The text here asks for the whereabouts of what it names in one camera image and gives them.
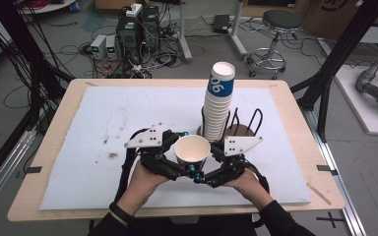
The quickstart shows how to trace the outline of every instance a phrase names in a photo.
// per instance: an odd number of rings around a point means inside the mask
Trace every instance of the black metal frame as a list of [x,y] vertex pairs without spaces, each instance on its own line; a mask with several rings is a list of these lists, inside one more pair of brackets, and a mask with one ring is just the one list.
[[377,17],[378,0],[365,0],[321,69],[313,77],[290,88],[292,93],[308,88],[305,94],[297,100],[298,105],[305,110],[313,110],[315,102],[321,96],[317,132],[323,142],[327,141],[325,138],[325,126],[331,82]]
[[[51,65],[45,59],[15,4],[12,0],[0,0],[0,22],[29,63],[31,71],[31,108],[1,147],[0,167],[23,132],[32,129],[37,123],[40,107],[45,102],[44,98],[40,96],[40,87],[45,88],[48,98],[57,99],[62,97],[65,92],[65,89],[60,86],[59,79],[68,83],[74,80],[72,76]],[[12,55],[8,54],[9,52],[5,48],[2,49],[7,53],[9,59],[13,60]]]

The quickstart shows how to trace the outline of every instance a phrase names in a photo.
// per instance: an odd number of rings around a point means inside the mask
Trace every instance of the wooden table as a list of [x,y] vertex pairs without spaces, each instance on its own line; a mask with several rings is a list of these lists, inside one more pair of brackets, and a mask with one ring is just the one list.
[[[53,118],[53,121],[31,164],[42,166],[39,173],[28,174],[9,212],[11,221],[33,221],[50,219],[102,218],[107,210],[39,210],[52,165],[70,124],[79,108],[87,87],[184,87],[205,88],[208,80],[96,80],[73,81]],[[282,119],[299,168],[311,194],[311,204],[305,206],[283,206],[288,211],[341,209],[345,201],[329,171],[319,171],[317,165],[326,165],[311,132],[289,87],[283,81],[237,80],[239,88],[269,89]],[[137,216],[178,216],[257,212],[253,206],[202,206],[174,208],[142,208]]]

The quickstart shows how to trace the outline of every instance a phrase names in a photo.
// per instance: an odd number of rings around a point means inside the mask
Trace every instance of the blue printed logo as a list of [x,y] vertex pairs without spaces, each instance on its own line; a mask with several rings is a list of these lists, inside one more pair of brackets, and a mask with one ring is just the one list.
[[208,82],[208,91],[218,97],[226,97],[232,94],[234,87],[234,79],[229,81],[220,81],[210,75],[210,81]]

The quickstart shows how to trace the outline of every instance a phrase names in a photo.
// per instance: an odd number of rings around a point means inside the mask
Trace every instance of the gray stool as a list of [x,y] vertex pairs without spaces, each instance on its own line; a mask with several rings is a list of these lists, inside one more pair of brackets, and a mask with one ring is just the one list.
[[282,33],[292,33],[294,35],[302,27],[302,18],[290,11],[269,10],[264,13],[262,22],[267,28],[275,31],[276,35],[272,40],[270,48],[259,48],[248,55],[247,63],[253,64],[249,76],[255,77],[255,68],[259,66],[268,70],[274,70],[275,74],[272,76],[272,80],[275,80],[278,78],[278,71],[284,72],[286,70],[286,59],[284,59],[279,51],[275,50],[279,36]]

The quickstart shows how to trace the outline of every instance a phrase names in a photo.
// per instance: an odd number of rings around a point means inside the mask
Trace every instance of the electronic equipment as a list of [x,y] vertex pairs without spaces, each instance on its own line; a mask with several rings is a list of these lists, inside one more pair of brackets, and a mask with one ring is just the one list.
[[216,15],[214,18],[213,32],[228,33],[229,15]]
[[151,53],[160,51],[158,39],[158,6],[147,6],[143,8],[141,21],[144,28],[143,35],[146,49]]
[[248,0],[248,5],[294,7],[296,0]]
[[118,60],[118,53],[119,53],[119,46],[118,42],[116,41],[115,35],[108,35],[106,37],[106,54],[108,60],[114,61]]
[[91,44],[91,50],[95,60],[102,60],[106,55],[106,35],[98,35]]
[[124,63],[141,64],[142,28],[138,20],[132,17],[121,17],[116,28],[116,34]]

